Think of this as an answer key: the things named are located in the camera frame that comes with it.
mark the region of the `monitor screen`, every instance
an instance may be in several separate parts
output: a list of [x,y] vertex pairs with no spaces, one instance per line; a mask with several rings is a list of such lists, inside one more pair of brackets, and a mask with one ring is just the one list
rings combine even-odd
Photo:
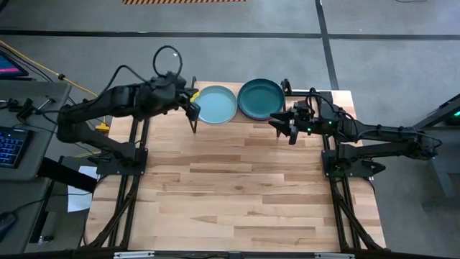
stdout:
[[0,78],[15,76],[27,76],[27,72],[13,60],[0,55]]

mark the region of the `wooden table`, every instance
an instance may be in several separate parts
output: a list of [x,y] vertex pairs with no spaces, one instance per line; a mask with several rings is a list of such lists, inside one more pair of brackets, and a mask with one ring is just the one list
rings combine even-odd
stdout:
[[[197,87],[210,84],[232,91],[242,85]],[[356,117],[350,91],[332,94],[335,104]],[[288,97],[287,106],[297,100]],[[127,141],[131,122],[114,119],[109,136]],[[185,113],[177,111],[151,119],[147,147],[129,249],[339,251],[331,190],[321,169],[321,136],[300,133],[297,144],[288,145],[267,122],[242,114],[226,124],[199,122],[194,135]],[[96,189],[86,228],[90,241],[114,213],[119,181],[109,176]],[[356,217],[384,247],[371,186],[359,178],[349,182]]]

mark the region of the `gray desk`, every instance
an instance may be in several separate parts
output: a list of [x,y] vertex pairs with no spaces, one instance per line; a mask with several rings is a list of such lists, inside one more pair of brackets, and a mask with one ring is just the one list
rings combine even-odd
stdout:
[[[44,83],[31,81],[0,81],[0,99],[14,98],[23,104],[26,98],[31,98],[34,106],[42,104],[45,95],[54,98],[57,103],[49,105],[47,109],[59,109],[66,101],[70,87],[65,83]],[[0,111],[0,126],[12,127],[19,122],[16,114],[7,110]],[[50,114],[56,120],[57,114]],[[44,127],[54,131],[56,126],[41,116],[32,115],[27,121],[34,126]],[[0,177],[3,179],[15,175],[31,175],[37,172],[50,144],[52,133],[43,129],[30,128],[35,131],[30,146],[27,148],[18,169],[0,168]],[[44,178],[24,177],[23,181],[0,181],[0,212],[16,209],[22,204],[42,199],[51,180]],[[18,211],[18,220],[6,237],[0,242],[0,254],[23,253],[29,241],[32,229],[42,208],[42,203],[27,206]]]

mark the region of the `orange striped mat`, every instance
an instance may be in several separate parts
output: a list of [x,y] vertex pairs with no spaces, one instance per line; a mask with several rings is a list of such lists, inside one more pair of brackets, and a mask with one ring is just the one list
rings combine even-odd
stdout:
[[123,4],[194,4],[194,3],[223,3],[246,0],[123,0]]

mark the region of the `desk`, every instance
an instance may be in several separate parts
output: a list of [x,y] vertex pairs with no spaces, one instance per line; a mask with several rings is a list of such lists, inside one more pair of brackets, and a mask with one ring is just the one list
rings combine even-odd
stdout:
[[[355,116],[351,92],[332,93],[334,103]],[[287,105],[298,99],[287,98]],[[127,141],[131,121],[114,119],[109,136]],[[267,122],[250,122],[198,122],[194,135],[182,111],[150,120],[129,249],[339,251],[331,190],[321,169],[321,136],[300,133],[292,146],[284,136],[277,139]],[[96,189],[89,240],[113,214],[119,181],[109,176]],[[371,186],[349,181],[357,218],[384,247]]]
[[[49,105],[47,109],[58,109],[67,99],[70,87],[65,83],[45,83],[34,81],[0,81],[0,93],[2,98],[14,98],[23,104],[26,98],[31,98],[34,106],[45,102],[45,95],[56,100],[56,103]],[[16,114],[6,109],[0,110],[0,125],[12,127],[19,122]],[[50,114],[51,119],[56,120],[56,114]],[[31,125],[44,127],[53,131],[56,126],[49,123],[41,116],[32,115],[27,120]],[[25,174],[29,171],[37,172],[43,157],[45,156],[52,134],[43,129],[30,128],[34,131],[31,143],[22,158],[18,169],[0,168],[3,179],[8,175]],[[31,201],[36,201],[45,196],[51,180],[45,178],[27,179],[24,181],[0,181],[0,212],[7,212],[16,209],[18,206]],[[0,254],[23,253],[26,244],[29,242],[32,229],[37,221],[42,203],[32,204],[21,209],[17,213],[18,220],[7,236],[0,242]]]

